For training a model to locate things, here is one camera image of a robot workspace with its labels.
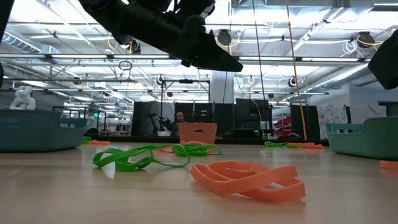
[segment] orange bin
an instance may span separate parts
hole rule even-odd
[[[213,123],[179,123],[180,142],[199,141],[214,144],[217,124]]]

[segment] black cable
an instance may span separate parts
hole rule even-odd
[[[256,7],[254,6],[254,0],[252,0],[252,3],[253,3],[254,18],[256,18]],[[259,52],[259,64],[260,64],[260,77],[261,77],[262,97],[264,98],[264,105],[265,105],[267,100],[266,100],[266,94],[264,93],[264,81],[262,80],[261,53],[260,53],[259,33],[257,31],[257,20],[256,19],[254,19],[254,26],[256,27],[257,50]]]
[[[232,27],[232,19],[229,20],[229,35],[231,35],[231,27]],[[227,79],[228,72],[225,72],[225,82],[224,82],[224,95],[223,95],[223,104],[225,102],[225,91],[226,91],[226,79]]]

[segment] teal plastic bin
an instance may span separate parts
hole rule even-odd
[[[0,110],[0,152],[72,149],[81,145],[86,124],[87,119],[60,119],[51,111]]]
[[[352,133],[340,133],[340,130]],[[398,117],[370,118],[364,124],[326,124],[331,150],[373,159],[398,161]]]

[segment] ceiling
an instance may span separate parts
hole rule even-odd
[[[36,46],[51,46],[60,54],[129,54],[128,46],[116,45],[111,34],[100,26],[88,15],[77,0],[48,0],[47,7],[39,3],[40,0],[16,0],[12,10],[7,30],[18,35]],[[326,24],[322,22],[331,12],[331,7],[319,5],[322,1],[314,1],[313,7],[291,7],[292,39],[295,46],[296,57],[333,57],[333,58],[371,58],[376,49],[354,48],[347,46],[347,41],[356,38],[361,31],[368,31],[376,42],[386,40],[398,26],[398,12],[356,10],[356,8],[340,11],[339,16],[332,18]],[[233,40],[231,48],[234,56],[269,56],[291,57],[290,33],[286,7],[264,6],[264,1],[255,1],[256,15],[251,7],[237,5],[235,0],[217,0],[216,11],[206,19],[207,30],[213,29],[217,34],[220,29],[229,29]],[[164,52],[140,42],[142,55],[163,55]],[[3,41],[0,45],[2,54],[26,54],[11,44]],[[80,77],[84,80],[125,80],[131,78],[132,82],[81,82],[78,85],[71,82],[47,82],[46,85],[54,88],[65,89],[57,91],[66,96],[84,96],[97,102],[115,103],[124,97],[132,101],[147,101],[160,98],[160,93],[148,93],[146,90],[159,90],[156,80],[160,76],[167,80],[192,79],[210,80],[213,71],[198,70],[195,67],[184,67],[178,60],[131,60],[134,66],[130,71],[122,71],[117,64],[106,66],[104,60],[91,59],[59,59],[55,66],[42,63],[37,59],[15,58],[1,59],[9,73],[8,77],[17,78],[45,78],[55,75],[59,79]],[[96,63],[101,66],[66,66],[72,63]],[[306,86],[327,77],[350,64],[330,65],[327,63],[314,63],[297,65],[297,76],[300,86]],[[266,91],[293,91],[288,86],[288,80],[294,75],[291,64],[263,63],[260,68],[258,62],[245,63],[242,72],[235,73],[238,82],[235,91],[262,90],[261,75]],[[68,89],[115,89],[119,97],[104,96],[100,91],[87,91],[77,93]],[[200,93],[175,94],[166,97],[169,100],[207,100],[208,87],[199,84],[175,83],[169,90],[200,90]],[[123,90],[142,90],[142,92]],[[252,98],[262,98],[262,94],[251,94]],[[277,100],[285,97],[278,95]]]

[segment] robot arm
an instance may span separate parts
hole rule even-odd
[[[200,69],[240,72],[243,66],[206,33],[205,17],[215,0],[181,0],[174,11],[171,0],[79,0],[84,10],[126,44],[131,36]]]

